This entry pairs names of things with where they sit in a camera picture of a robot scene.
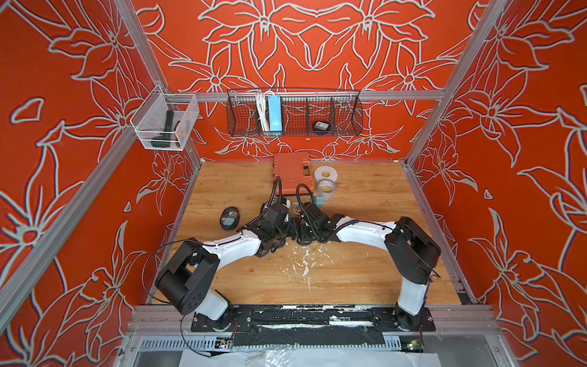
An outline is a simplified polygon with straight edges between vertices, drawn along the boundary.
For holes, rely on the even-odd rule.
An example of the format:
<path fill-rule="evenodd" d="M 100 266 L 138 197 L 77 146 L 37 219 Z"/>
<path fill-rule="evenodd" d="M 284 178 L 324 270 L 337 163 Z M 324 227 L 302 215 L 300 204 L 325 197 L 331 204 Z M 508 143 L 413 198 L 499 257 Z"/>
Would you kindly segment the black round zip pouch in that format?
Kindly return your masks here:
<path fill-rule="evenodd" d="M 220 217 L 220 226 L 226 231 L 230 232 L 238 227 L 240 221 L 240 213 L 235 206 L 230 206 L 224 209 Z"/>

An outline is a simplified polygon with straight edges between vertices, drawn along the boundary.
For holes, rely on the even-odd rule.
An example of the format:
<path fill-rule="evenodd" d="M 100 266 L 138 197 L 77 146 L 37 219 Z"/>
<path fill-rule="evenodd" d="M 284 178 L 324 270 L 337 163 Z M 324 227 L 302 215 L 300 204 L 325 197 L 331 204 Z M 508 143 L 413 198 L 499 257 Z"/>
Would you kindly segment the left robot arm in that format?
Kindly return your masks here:
<path fill-rule="evenodd" d="M 286 244 L 292 223 L 290 202 L 281 199 L 235 235 L 205 243 L 188 239 L 160 270 L 155 286 L 183 316 L 195 312 L 223 323 L 232 304 L 211 289 L 217 271 L 240 259 L 277 251 Z"/>

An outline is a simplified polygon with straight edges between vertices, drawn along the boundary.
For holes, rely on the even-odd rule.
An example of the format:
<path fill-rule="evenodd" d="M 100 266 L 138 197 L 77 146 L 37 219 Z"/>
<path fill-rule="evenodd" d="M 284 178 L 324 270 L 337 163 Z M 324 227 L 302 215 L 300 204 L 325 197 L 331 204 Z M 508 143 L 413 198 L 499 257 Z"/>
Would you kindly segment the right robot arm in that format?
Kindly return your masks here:
<path fill-rule="evenodd" d="M 431 278 L 442 250 L 409 217 L 379 223 L 356 220 L 336 214 L 328 217 L 307 203 L 294 217 L 295 237 L 301 245 L 311 242 L 359 243 L 388 251 L 402 276 L 401 290 L 393 310 L 394 325 L 400 330 L 416 330 L 423 322 L 423 310 Z"/>

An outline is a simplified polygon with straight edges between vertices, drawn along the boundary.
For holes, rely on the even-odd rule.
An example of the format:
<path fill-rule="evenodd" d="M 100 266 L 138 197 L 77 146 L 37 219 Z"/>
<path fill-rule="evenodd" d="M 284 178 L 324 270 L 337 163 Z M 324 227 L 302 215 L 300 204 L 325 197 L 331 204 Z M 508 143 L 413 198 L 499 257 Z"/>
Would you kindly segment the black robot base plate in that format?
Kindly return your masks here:
<path fill-rule="evenodd" d="M 394 306 L 240 304 L 219 321 L 194 316 L 195 333 L 227 333 L 234 347 L 382 347 L 419 350 L 410 345 L 435 332 L 428 308 L 416 316 Z"/>

